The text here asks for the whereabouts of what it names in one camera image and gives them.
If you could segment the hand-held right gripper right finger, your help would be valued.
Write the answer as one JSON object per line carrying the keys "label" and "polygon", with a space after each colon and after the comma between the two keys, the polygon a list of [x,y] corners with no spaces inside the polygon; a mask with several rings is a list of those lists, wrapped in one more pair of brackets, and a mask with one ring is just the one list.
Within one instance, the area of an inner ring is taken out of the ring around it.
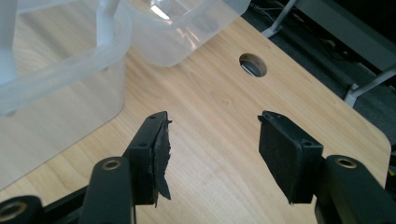
{"label": "hand-held right gripper right finger", "polygon": [[289,203],[311,203],[323,145],[288,117],[271,111],[261,122],[259,152]]}

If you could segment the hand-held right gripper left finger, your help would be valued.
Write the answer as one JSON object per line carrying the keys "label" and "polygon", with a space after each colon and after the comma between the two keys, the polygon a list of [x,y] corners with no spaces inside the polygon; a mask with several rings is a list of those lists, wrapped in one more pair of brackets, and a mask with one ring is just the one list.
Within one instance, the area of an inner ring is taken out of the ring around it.
{"label": "hand-held right gripper left finger", "polygon": [[171,193],[165,179],[170,160],[169,124],[166,111],[148,116],[123,153],[132,172],[134,205],[157,205],[162,195],[170,200]]}

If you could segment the clear plastic storage box base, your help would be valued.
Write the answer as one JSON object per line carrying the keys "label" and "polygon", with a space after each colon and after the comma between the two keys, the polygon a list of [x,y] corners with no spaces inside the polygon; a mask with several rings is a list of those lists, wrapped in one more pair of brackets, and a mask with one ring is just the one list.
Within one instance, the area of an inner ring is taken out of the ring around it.
{"label": "clear plastic storage box base", "polygon": [[117,116],[123,0],[0,0],[0,190]]}

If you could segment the grey metal desk frame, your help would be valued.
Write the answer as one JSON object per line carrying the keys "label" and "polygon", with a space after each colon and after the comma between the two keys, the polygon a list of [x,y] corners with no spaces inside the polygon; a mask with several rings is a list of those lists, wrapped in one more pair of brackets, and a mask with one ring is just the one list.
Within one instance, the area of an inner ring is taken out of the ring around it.
{"label": "grey metal desk frame", "polygon": [[364,85],[353,84],[344,101],[354,106],[357,99],[374,87],[396,76],[396,44],[364,24],[333,0],[288,0],[273,24],[262,34],[270,38],[281,30],[281,22],[293,7],[300,9],[330,34],[355,51],[381,73]]}

